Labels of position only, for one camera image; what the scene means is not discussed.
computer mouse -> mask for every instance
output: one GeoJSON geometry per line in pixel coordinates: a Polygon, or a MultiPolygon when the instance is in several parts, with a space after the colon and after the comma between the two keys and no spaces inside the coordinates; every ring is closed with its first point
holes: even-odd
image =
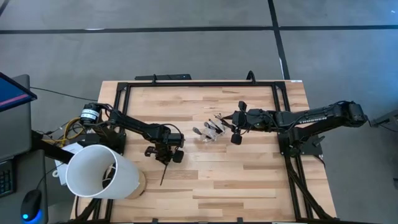
{"type": "Polygon", "coordinates": [[[42,193],[40,190],[27,192],[21,205],[21,217],[24,221],[33,220],[40,210],[42,193]]]}

wooden table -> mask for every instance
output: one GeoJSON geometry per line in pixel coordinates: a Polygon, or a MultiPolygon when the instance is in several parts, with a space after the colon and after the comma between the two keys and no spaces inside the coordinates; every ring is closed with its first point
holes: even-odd
{"type": "MultiPolygon", "coordinates": [[[[103,82],[99,102],[113,105],[116,85],[116,81],[103,82]]],[[[286,87],[291,110],[307,110],[303,83],[286,81],[286,87]]],[[[164,165],[153,156],[145,157],[149,142],[128,131],[124,156],[144,171],[147,190],[134,200],[115,200],[111,221],[151,222],[158,218],[160,222],[235,222],[237,217],[245,222],[294,221],[276,133],[250,132],[237,146],[230,143],[230,131],[209,145],[192,131],[192,127],[202,128],[214,114],[232,114],[239,100],[248,108],[275,109],[270,87],[134,87],[127,114],[147,123],[176,125],[186,138],[185,156],[181,164],[170,163],[160,186],[164,165]]],[[[335,216],[323,164],[313,156],[302,156],[302,160],[309,191],[327,213],[335,216]]],[[[304,217],[302,194],[299,189],[297,192],[304,217]]],[[[90,200],[80,199],[79,213],[90,200]]],[[[104,217],[105,204],[104,200],[100,218],[104,217]]]]}

keyboard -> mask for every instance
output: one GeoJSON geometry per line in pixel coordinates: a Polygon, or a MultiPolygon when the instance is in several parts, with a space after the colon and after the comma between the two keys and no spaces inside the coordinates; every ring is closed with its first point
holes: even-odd
{"type": "Polygon", "coordinates": [[[0,197],[10,195],[15,192],[14,169],[12,161],[0,163],[0,197]]]}

white cylinder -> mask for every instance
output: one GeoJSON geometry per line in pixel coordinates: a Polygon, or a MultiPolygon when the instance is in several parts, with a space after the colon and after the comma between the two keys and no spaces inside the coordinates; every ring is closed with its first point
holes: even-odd
{"type": "Polygon", "coordinates": [[[139,186],[139,171],[128,159],[110,148],[91,145],[76,153],[67,168],[69,190],[79,197],[121,199],[139,186]],[[103,188],[104,173],[116,163],[112,181],[103,188]]]}

black metal frame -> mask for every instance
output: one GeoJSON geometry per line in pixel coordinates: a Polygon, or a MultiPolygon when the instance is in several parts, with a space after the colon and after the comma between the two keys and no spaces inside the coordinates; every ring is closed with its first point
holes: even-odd
{"type": "MultiPolygon", "coordinates": [[[[117,90],[116,90],[116,96],[115,96],[115,101],[114,101],[114,105],[113,105],[114,108],[119,108],[119,104],[121,101],[121,93],[123,90],[125,90],[126,93],[125,93],[125,97],[124,97],[124,101],[123,101],[122,113],[126,114],[128,105],[129,105],[131,88],[133,88],[133,87],[154,87],[154,86],[158,86],[158,87],[173,87],[173,86],[200,86],[200,87],[203,87],[203,86],[253,86],[253,87],[255,87],[255,86],[268,86],[268,87],[271,87],[271,89],[272,89],[272,94],[273,94],[276,111],[280,111],[280,103],[279,103],[279,97],[278,97],[278,92],[277,92],[277,89],[279,88],[282,92],[284,107],[287,111],[290,111],[289,99],[288,99],[287,92],[286,92],[285,82],[283,82],[283,81],[279,81],[279,82],[278,81],[275,81],[275,82],[256,81],[256,78],[252,71],[250,71],[248,73],[246,81],[241,81],[241,82],[229,82],[229,81],[225,81],[225,82],[191,82],[191,81],[187,81],[187,82],[181,82],[181,81],[179,81],[179,82],[173,82],[173,81],[157,82],[155,77],[151,82],[139,82],[139,83],[120,82],[120,83],[118,83],[117,90]]],[[[284,158],[285,158],[286,166],[287,167],[292,166],[290,156],[288,156],[286,154],[286,155],[284,155],[284,158]]],[[[296,161],[296,165],[297,165],[298,177],[300,179],[299,181],[301,183],[301,186],[303,188],[307,189],[302,160],[300,158],[300,155],[298,155],[295,158],[295,161],[296,161]]],[[[300,205],[299,205],[299,199],[297,197],[297,191],[295,188],[295,181],[293,178],[290,178],[290,177],[288,178],[288,180],[289,180],[290,194],[292,197],[295,219],[298,221],[302,217],[300,214],[300,205]]],[[[313,214],[312,214],[312,208],[310,206],[310,203],[307,200],[307,198],[304,198],[304,202],[305,202],[305,209],[307,212],[307,218],[312,220],[313,214]]],[[[107,219],[109,221],[111,219],[112,207],[113,207],[113,200],[108,199],[107,205],[106,205],[105,219],[107,219]]],[[[99,215],[98,212],[96,212],[93,218],[98,218],[98,215],[99,215]]]]}

